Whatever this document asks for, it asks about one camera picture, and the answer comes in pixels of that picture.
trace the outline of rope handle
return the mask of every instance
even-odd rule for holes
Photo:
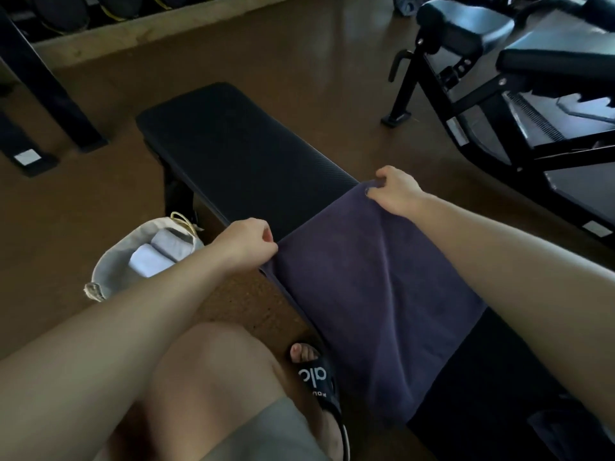
[[[196,229],[194,228],[194,225],[192,223],[190,223],[190,220],[188,220],[186,217],[184,217],[181,213],[179,213],[179,212],[171,212],[171,216],[169,218],[171,218],[178,225],[181,225],[185,229],[187,229],[192,236],[194,236],[195,238],[198,238],[198,235],[196,234]]]

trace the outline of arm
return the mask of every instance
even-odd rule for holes
[[[401,170],[368,197],[415,223],[551,373],[615,427],[615,273],[424,193]]]
[[[0,361],[0,458],[93,459],[203,300],[228,274],[275,252],[266,222],[235,222]]]

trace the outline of black slide sandal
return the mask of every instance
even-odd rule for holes
[[[335,421],[338,423],[340,432],[342,434],[342,445],[344,447],[343,461],[350,461],[350,443],[348,441],[348,432],[342,422],[342,411],[340,407],[340,393],[333,373],[333,368],[328,361],[325,353],[322,351],[323,346],[321,344],[315,344],[312,340],[297,340],[295,343],[300,345],[308,345],[314,348],[318,353],[318,357],[313,361],[294,363],[290,358],[290,348],[286,353],[288,360],[297,369],[299,377],[305,383],[312,395],[316,397],[319,406],[330,412]]]

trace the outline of brown floor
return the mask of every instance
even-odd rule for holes
[[[414,29],[413,20],[392,17],[390,0],[291,0],[59,71],[111,139],[88,155],[78,154],[18,87],[2,107],[62,162],[27,179],[0,159],[0,356],[87,307],[82,285],[96,260],[135,226],[161,215],[161,170],[134,116],[219,80],[238,86],[358,179],[396,165],[429,192],[615,267],[613,252],[467,162],[420,91],[411,121],[395,131],[380,125],[398,88],[386,81],[390,62],[412,46]],[[220,224],[201,213],[211,239]],[[198,318],[241,322],[278,351],[304,330],[257,273],[227,281]],[[382,450],[392,459],[429,458],[407,432],[351,419],[355,459],[382,458]]]

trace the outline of white label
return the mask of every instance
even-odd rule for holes
[[[21,154],[17,154],[13,156],[15,160],[21,163],[23,166],[27,166],[30,163],[34,163],[37,160],[41,160],[41,156],[36,153],[34,149],[26,150]]]
[[[461,126],[459,126],[457,118],[451,118],[449,121],[447,121],[447,125],[448,129],[450,129],[451,133],[455,137],[455,140],[457,141],[457,145],[459,147],[463,147],[466,144],[470,143],[470,141],[467,140],[465,132],[463,131],[463,129],[461,129]]]
[[[601,225],[600,223],[596,223],[595,221],[589,221],[583,225],[587,231],[594,233],[597,237],[604,238],[612,234],[612,231],[609,230],[606,226]]]

